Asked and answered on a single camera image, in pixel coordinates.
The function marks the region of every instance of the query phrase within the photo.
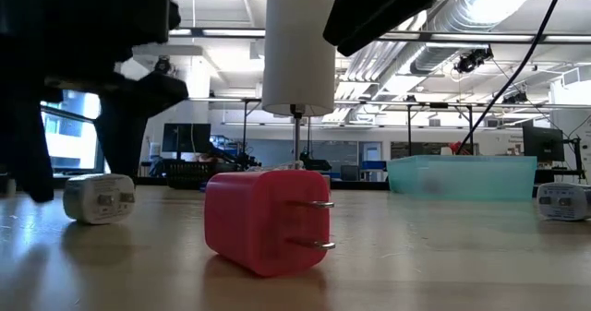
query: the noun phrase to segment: light blue plastic bin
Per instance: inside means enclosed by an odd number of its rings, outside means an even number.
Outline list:
[[[392,192],[424,198],[531,200],[536,157],[418,155],[388,162]]]

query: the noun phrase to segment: wooden table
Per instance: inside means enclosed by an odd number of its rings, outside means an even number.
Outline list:
[[[337,248],[262,280],[203,241],[203,195],[139,187],[119,224],[72,223],[58,199],[0,199],[0,310],[587,310],[591,225],[533,202],[335,191]]]

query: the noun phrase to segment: white power adapter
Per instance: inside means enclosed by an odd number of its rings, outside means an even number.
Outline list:
[[[591,218],[591,187],[569,183],[547,183],[537,189],[539,212],[558,221]]]
[[[64,189],[64,211],[70,219],[90,224],[122,221],[136,203],[131,178],[120,174],[87,174],[70,178]]]

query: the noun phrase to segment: black basket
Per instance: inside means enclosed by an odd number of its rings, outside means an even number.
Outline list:
[[[164,162],[166,184],[175,189],[199,190],[217,173],[236,172],[237,165],[216,162]]]

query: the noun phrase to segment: pink power adapter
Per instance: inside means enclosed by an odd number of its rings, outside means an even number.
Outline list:
[[[260,276],[296,273],[334,248],[332,207],[319,173],[220,173],[206,188],[205,242]]]

